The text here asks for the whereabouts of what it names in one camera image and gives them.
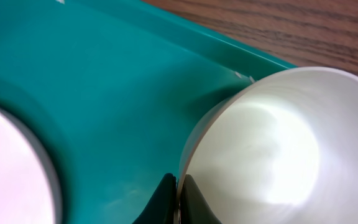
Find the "white saucer bowl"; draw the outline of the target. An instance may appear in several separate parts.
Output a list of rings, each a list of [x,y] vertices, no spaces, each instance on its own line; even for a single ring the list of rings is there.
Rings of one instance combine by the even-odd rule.
[[[194,180],[222,223],[358,223],[358,77],[300,67],[220,102],[192,130]]]

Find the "small white plate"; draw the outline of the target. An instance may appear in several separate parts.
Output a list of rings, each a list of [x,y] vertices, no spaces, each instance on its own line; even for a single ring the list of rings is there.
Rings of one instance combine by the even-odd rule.
[[[24,123],[0,109],[0,223],[62,220],[60,183],[45,148]]]

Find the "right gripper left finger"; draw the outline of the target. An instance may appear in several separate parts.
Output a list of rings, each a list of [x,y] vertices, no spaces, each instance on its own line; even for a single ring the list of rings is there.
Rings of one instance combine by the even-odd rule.
[[[176,184],[176,177],[171,173],[166,173],[133,224],[173,224]]]

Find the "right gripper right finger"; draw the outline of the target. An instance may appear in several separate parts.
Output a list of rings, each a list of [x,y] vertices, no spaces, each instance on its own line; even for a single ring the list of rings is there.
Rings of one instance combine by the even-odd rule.
[[[180,195],[180,223],[221,224],[189,174],[185,176]]]

